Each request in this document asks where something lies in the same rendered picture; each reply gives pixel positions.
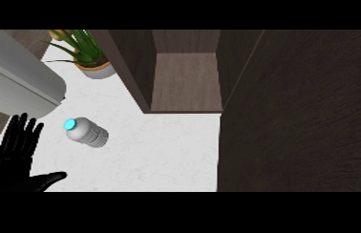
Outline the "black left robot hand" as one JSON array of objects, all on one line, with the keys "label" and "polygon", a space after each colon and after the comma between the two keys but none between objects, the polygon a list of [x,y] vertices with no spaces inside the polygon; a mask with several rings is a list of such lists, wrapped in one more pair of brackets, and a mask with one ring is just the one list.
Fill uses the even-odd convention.
[{"label": "black left robot hand", "polygon": [[23,114],[12,117],[0,143],[0,192],[45,192],[69,174],[32,176],[32,165],[45,124]]}]

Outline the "dark wooden cabinet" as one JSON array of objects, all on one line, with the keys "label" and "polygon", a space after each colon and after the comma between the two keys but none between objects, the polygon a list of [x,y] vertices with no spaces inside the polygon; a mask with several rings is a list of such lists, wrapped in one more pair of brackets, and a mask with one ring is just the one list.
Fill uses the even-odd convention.
[{"label": "dark wooden cabinet", "polygon": [[220,114],[261,30],[94,30],[146,114]]}]

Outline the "dark wooden cabinet door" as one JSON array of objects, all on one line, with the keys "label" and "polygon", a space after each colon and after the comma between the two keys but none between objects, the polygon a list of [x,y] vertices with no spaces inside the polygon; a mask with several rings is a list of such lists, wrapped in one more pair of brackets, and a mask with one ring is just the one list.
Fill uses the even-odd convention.
[{"label": "dark wooden cabinet door", "polygon": [[221,116],[221,192],[361,192],[361,30],[261,33]]}]

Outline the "clear bottle with cyan cap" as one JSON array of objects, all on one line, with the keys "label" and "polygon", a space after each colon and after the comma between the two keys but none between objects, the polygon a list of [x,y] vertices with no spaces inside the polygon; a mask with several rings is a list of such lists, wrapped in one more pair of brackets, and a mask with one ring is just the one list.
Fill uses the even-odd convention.
[{"label": "clear bottle with cyan cap", "polygon": [[86,117],[70,118],[64,123],[69,138],[94,148],[106,146],[109,131]]}]

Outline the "pale grey rounded appliance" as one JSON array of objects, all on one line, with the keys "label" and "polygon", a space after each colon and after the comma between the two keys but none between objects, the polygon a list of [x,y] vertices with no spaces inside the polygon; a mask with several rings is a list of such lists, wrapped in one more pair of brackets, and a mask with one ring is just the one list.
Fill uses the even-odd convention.
[{"label": "pale grey rounded appliance", "polygon": [[0,113],[45,117],[61,105],[64,78],[0,30]]}]

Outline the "green plant in pale pot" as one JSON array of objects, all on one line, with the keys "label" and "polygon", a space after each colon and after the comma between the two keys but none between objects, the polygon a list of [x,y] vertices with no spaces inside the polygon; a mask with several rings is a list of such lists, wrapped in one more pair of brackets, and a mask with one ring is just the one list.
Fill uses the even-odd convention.
[{"label": "green plant in pale pot", "polygon": [[113,65],[91,31],[49,30],[48,34],[58,42],[64,41],[70,48],[49,41],[43,41],[43,43],[63,50],[73,57],[69,61],[63,59],[63,62],[73,63],[89,78],[106,79],[116,74]]}]

